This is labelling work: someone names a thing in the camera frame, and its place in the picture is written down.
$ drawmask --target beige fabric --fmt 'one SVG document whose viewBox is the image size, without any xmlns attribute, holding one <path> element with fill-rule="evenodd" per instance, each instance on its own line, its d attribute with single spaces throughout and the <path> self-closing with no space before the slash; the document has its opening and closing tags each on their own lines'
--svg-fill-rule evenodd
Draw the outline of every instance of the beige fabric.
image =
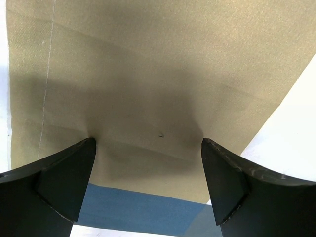
<svg viewBox="0 0 316 237">
<path fill-rule="evenodd" d="M 7 0 L 12 167 L 94 136 L 92 183 L 207 202 L 202 138 L 242 152 L 315 54 L 315 12 L 313 0 Z"/>
</svg>

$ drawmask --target blue fabric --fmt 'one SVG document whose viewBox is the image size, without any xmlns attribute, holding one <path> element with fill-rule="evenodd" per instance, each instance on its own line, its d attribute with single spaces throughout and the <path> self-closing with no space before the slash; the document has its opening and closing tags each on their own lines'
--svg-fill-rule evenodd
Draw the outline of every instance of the blue fabric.
<svg viewBox="0 0 316 237">
<path fill-rule="evenodd" d="M 192 221 L 184 237 L 223 237 L 221 227 L 216 226 L 212 206 L 205 206 Z"/>
<path fill-rule="evenodd" d="M 184 236 L 204 208 L 200 203 L 89 184 L 77 224 Z"/>
</svg>

